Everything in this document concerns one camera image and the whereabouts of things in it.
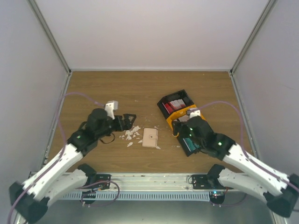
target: white wall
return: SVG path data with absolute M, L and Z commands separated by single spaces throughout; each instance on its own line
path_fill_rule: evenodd
M 298 0 L 277 1 L 235 79 L 262 160 L 299 175 L 298 12 Z M 293 223 L 298 219 L 293 213 Z
M 38 170 L 66 71 L 25 0 L 0 7 L 0 222 L 8 188 Z
M 267 0 L 37 0 L 71 69 L 229 70 Z

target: wooden table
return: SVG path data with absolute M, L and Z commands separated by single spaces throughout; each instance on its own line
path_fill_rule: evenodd
M 235 92 L 227 72 L 74 72 L 68 92 L 82 92 L 105 104 L 109 100 L 119 102 L 115 114 L 137 115 L 135 126 L 158 128 L 158 146 L 161 149 L 142 147 L 137 137 L 132 140 L 119 138 L 115 133 L 113 143 L 98 146 L 78 164 L 87 163 L 98 172 L 146 172 L 146 173 L 205 173 L 215 164 L 224 164 L 203 153 L 186 157 L 176 138 L 172 136 L 157 102 L 161 97 L 185 89 L 197 106 L 216 100 L 225 100 L 238 107 Z M 61 112 L 61 123 L 68 138 L 96 108 L 82 96 L 68 96 Z M 233 108 L 217 104 L 202 110 L 215 132 L 224 133 L 240 142 L 239 117 Z M 247 135 L 245 148 L 252 153 Z M 53 158 L 63 145 L 57 129 L 49 158 Z M 236 171 L 228 164 L 226 167 Z

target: wooden tabletop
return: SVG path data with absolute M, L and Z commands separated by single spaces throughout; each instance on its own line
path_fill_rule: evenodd
M 84 157 L 78 164 L 87 163 L 98 172 L 147 172 L 147 173 L 206 173 L 214 164 L 225 164 L 206 154 L 198 153 L 187 157 L 170 127 L 160 112 L 157 102 L 165 95 L 185 89 L 196 106 L 224 100 L 238 107 L 235 92 L 227 72 L 74 72 L 68 92 L 82 92 L 105 104 L 109 100 L 119 102 L 115 113 L 137 115 L 134 123 L 141 129 L 141 136 L 132 140 L 122 139 L 122 133 L 115 133 L 111 144 L 102 144 Z M 68 96 L 61 112 L 61 123 L 68 138 L 87 116 L 96 108 L 82 96 Z M 240 142 L 239 117 L 233 108 L 217 104 L 202 110 L 203 115 L 215 132 L 223 133 Z M 142 147 L 144 128 L 158 129 L 158 146 L 161 149 Z M 247 151 L 252 153 L 247 135 L 244 136 Z M 63 142 L 57 129 L 49 158 L 62 148 Z

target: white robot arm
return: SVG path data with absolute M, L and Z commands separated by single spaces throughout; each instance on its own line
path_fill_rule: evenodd
M 231 164 L 246 175 L 237 174 L 215 164 L 207 174 L 211 186 L 221 185 L 243 191 L 265 202 L 269 209 L 289 217 L 298 199 L 298 192 L 288 184 L 299 186 L 299 176 L 281 173 L 246 152 L 226 135 L 215 133 L 201 118 L 200 110 L 187 111 L 187 122 L 173 121 L 173 135 L 190 138 L 199 151 Z
M 22 184 L 15 182 L 10 186 L 10 202 L 14 204 L 17 198 L 32 185 L 15 207 L 29 223 L 41 219 L 48 207 L 63 195 L 86 184 L 89 174 L 84 168 L 76 169 L 67 177 L 62 175 L 93 150 L 98 140 L 102 141 L 101 138 L 105 136 L 114 136 L 113 132 L 132 128 L 136 115 L 124 114 L 122 119 L 122 116 L 114 115 L 117 109 L 117 101 L 107 102 L 105 109 L 94 109 L 87 121 L 83 122 L 68 139 L 65 148 L 50 162 Z

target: beige notebook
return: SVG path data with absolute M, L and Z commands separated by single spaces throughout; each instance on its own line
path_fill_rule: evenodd
M 158 130 L 155 128 L 145 128 L 143 130 L 142 146 L 157 147 L 157 143 L 158 143 Z

